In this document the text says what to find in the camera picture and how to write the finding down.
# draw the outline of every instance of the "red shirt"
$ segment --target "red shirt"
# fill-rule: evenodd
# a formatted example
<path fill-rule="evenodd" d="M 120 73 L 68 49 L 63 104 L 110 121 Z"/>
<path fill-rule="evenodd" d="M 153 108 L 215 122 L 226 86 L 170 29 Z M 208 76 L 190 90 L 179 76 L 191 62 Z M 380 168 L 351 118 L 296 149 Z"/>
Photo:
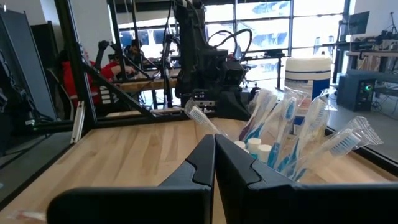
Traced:
<path fill-rule="evenodd" d="M 72 99 L 72 102 L 75 106 L 77 106 L 78 104 L 78 100 L 77 100 L 77 92 L 76 92 L 76 88 L 75 88 L 75 82 L 73 80 L 73 75 L 72 75 L 72 69 L 70 67 L 70 62 L 63 62 L 63 84 L 65 86 L 65 89 L 69 95 L 69 97 Z M 111 62 L 109 64 L 107 64 L 105 67 L 103 67 L 101 69 L 101 74 L 107 78 L 108 80 L 111 80 L 114 75 L 113 72 L 111 70 L 112 67 L 115 67 L 119 64 L 117 64 L 116 62 Z M 91 75 L 87 76 L 88 79 L 88 84 L 90 86 L 90 90 L 91 90 L 91 95 L 93 95 L 93 103 L 95 105 L 100 104 L 101 102 L 101 97 L 99 94 L 99 87 L 93 84 L 93 79 L 91 77 Z"/>

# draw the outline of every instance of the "computer monitor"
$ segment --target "computer monitor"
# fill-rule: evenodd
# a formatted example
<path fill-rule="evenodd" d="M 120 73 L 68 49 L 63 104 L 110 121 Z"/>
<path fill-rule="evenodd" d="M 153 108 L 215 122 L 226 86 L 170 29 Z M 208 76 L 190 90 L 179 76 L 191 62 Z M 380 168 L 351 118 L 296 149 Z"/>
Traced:
<path fill-rule="evenodd" d="M 343 16 L 342 35 L 365 34 L 368 26 L 369 11 Z"/>

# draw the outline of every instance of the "disinfectant wipes container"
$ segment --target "disinfectant wipes container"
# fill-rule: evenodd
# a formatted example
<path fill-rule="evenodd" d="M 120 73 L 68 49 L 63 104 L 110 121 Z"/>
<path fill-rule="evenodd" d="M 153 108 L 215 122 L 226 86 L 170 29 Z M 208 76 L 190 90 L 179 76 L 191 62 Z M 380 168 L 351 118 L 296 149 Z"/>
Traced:
<path fill-rule="evenodd" d="M 329 88 L 331 78 L 331 58 L 288 58 L 286 60 L 285 86 L 304 91 L 308 94 L 301 107 L 297 110 L 293 134 L 303 122 L 312 100 L 319 96 L 322 90 Z"/>

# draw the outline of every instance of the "white cap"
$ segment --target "white cap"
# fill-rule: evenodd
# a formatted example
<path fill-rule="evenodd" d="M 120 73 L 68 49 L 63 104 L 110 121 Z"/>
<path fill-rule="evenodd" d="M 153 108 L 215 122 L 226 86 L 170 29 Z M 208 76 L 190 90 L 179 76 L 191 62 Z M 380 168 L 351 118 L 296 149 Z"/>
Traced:
<path fill-rule="evenodd" d="M 261 145 L 261 139 L 251 138 L 248 140 L 248 151 L 250 154 L 258 154 L 258 147 Z"/>
<path fill-rule="evenodd" d="M 241 141 L 235 141 L 234 142 L 237 146 L 241 147 L 242 149 L 246 149 L 246 144 Z"/>
<path fill-rule="evenodd" d="M 269 152 L 271 152 L 272 146 L 269 145 L 260 145 L 258 146 L 258 159 L 261 162 L 268 162 Z"/>

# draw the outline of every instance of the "toothbrush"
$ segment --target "toothbrush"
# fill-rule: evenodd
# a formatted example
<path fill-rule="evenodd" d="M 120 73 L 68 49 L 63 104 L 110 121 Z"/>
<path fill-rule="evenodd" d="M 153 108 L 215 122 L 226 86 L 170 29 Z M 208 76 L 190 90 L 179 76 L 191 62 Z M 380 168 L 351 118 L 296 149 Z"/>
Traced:
<path fill-rule="evenodd" d="M 279 132 L 277 135 L 277 139 L 275 144 L 272 146 L 272 149 L 268 156 L 268 166 L 274 168 L 276 161 L 278 160 L 280 145 L 282 144 L 284 131 L 288 123 L 290 123 L 296 114 L 297 110 L 297 99 L 291 97 L 286 104 L 284 105 L 282 112 L 282 124 L 279 125 Z"/>
<path fill-rule="evenodd" d="M 311 103 L 308 112 L 305 115 L 305 121 L 294 146 L 294 150 L 279 164 L 279 172 L 281 172 L 288 164 L 293 164 L 293 169 L 295 169 L 295 162 L 300 157 L 301 150 L 305 145 L 307 145 L 311 138 L 313 138 L 314 132 L 318 130 L 325 122 L 324 119 L 326 118 L 326 106 L 326 103 L 319 98 L 316 98 Z"/>
<path fill-rule="evenodd" d="M 214 130 L 216 133 L 220 133 L 218 128 L 209 120 L 209 118 L 200 110 L 197 106 L 194 106 L 192 110 L 189 112 L 189 115 L 192 117 L 194 121 L 198 124 L 208 125 Z"/>
<path fill-rule="evenodd" d="M 277 100 L 278 100 L 278 97 L 274 94 L 270 94 L 270 95 L 266 96 L 266 98 L 264 99 L 264 102 L 262 103 L 263 110 L 259 111 L 259 113 L 262 113 L 262 117 L 259 121 L 256 121 L 254 123 L 254 128 L 245 137 L 245 140 L 244 140 L 245 143 L 247 143 L 248 140 L 251 138 L 259 138 L 260 137 L 261 133 L 265 130 L 265 127 L 267 126 L 266 124 L 269 123 L 271 118 L 274 118 L 274 116 L 268 116 L 268 115 L 274 108 Z"/>
<path fill-rule="evenodd" d="M 248 122 L 246 123 L 246 125 L 243 127 L 243 129 L 242 129 L 242 131 L 241 131 L 241 134 L 239 135 L 239 140 L 244 139 L 244 137 L 246 136 L 246 134 L 247 134 L 247 133 L 249 132 L 249 130 L 252 128 L 253 123 L 255 124 L 255 122 L 253 122 L 253 121 L 254 121 L 254 118 L 256 117 L 257 112 L 258 112 L 260 106 L 262 105 L 262 102 L 263 102 L 264 98 L 265 98 L 268 94 L 269 94 L 269 92 L 268 92 L 267 90 L 263 90 L 263 91 L 260 91 L 260 92 L 258 93 L 258 95 L 256 95 L 255 99 L 253 99 L 253 100 L 255 100 L 255 102 L 256 102 L 256 106 L 254 107 L 253 114 L 251 115 L 249 121 L 248 121 Z"/>
<path fill-rule="evenodd" d="M 329 151 L 333 157 L 345 156 L 349 153 L 355 146 L 357 146 L 361 140 L 353 134 L 353 130 L 346 129 L 337 136 L 329 139 L 327 142 L 323 143 L 319 151 L 315 152 L 311 157 L 305 160 L 302 169 L 299 169 L 293 176 L 294 181 L 298 181 L 307 171 L 306 167 L 309 167 L 314 160 L 318 159 L 321 154 Z"/>

